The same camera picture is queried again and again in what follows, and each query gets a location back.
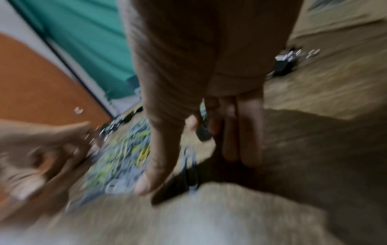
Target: blue paper clip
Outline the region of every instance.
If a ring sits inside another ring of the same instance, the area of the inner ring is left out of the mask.
[[[194,183],[193,185],[189,184],[189,176],[187,171],[187,163],[188,161],[191,161],[191,169],[194,174]],[[182,151],[182,163],[183,163],[183,176],[185,181],[185,187],[188,192],[194,192],[199,188],[199,176],[198,176],[198,170],[196,167],[196,155],[195,150],[192,146],[186,147]]]

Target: hand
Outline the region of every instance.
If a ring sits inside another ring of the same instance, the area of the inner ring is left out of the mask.
[[[58,172],[66,172],[85,158],[94,131],[88,122],[47,126],[0,121],[0,182],[23,200],[38,192]],[[52,161],[49,170],[37,167]]]
[[[121,0],[133,61],[151,126],[150,163],[135,193],[172,172],[187,126],[223,128],[222,154],[262,164],[263,83],[297,19],[302,1]]]

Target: black strip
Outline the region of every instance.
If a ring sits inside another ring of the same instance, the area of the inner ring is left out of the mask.
[[[71,68],[71,66],[65,61],[65,59],[53,48],[50,43],[45,39],[44,34],[36,29],[31,21],[25,16],[25,14],[18,8],[18,6],[12,3],[12,0],[8,0],[9,4],[16,10],[16,12],[24,19],[24,21],[33,29],[33,31],[39,36],[39,38],[50,48],[50,50],[58,57],[58,59],[66,66],[67,69],[72,73],[72,75],[80,82],[80,84],[91,94],[91,96],[97,101],[97,103],[110,115],[110,119],[113,118],[113,114],[98,100],[98,98],[90,91],[90,89],[85,85],[82,79],[77,75],[77,73]]]

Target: teal curtain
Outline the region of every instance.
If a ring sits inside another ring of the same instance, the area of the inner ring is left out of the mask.
[[[65,49],[109,98],[134,95],[135,75],[115,0],[10,0]]]

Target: green cloth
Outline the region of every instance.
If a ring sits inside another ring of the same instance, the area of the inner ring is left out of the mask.
[[[115,0],[10,0],[66,50],[109,98],[134,95],[135,75]]]

